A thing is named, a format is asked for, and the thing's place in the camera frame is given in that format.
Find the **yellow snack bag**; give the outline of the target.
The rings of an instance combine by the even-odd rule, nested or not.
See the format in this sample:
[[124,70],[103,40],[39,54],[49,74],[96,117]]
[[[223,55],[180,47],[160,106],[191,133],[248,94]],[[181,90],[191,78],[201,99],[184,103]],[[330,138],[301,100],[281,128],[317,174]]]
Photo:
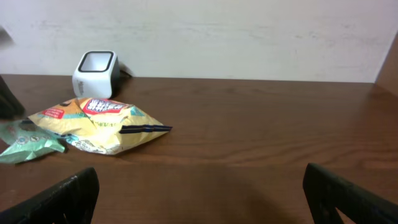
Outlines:
[[135,105],[101,98],[74,98],[29,119],[81,151],[116,155],[172,130]]

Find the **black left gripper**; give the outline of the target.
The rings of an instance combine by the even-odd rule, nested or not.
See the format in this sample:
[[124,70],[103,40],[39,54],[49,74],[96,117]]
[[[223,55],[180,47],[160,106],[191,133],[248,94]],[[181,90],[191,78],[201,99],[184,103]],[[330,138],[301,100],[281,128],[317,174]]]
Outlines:
[[3,78],[1,78],[1,119],[13,120],[25,114],[25,108],[14,96]]

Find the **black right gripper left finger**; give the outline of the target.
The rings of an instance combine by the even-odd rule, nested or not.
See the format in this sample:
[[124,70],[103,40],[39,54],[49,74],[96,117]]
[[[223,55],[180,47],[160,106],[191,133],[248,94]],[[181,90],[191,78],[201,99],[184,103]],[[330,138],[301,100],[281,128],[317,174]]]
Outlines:
[[83,169],[1,212],[1,223],[91,223],[99,190],[95,169]]

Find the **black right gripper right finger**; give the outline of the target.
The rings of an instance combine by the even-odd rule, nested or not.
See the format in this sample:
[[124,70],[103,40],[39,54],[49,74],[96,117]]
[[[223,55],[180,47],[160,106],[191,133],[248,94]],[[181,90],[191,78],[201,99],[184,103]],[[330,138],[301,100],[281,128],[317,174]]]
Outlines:
[[315,223],[343,223],[338,212],[355,223],[397,223],[397,205],[309,163],[303,190]]

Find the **teal wet wipes pack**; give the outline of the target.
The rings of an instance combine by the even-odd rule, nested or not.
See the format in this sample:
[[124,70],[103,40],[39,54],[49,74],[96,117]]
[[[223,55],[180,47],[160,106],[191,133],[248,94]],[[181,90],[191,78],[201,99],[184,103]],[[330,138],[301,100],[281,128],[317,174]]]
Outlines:
[[56,137],[28,119],[1,123],[1,140],[8,145],[1,153],[3,164],[18,164],[53,152],[65,152]]

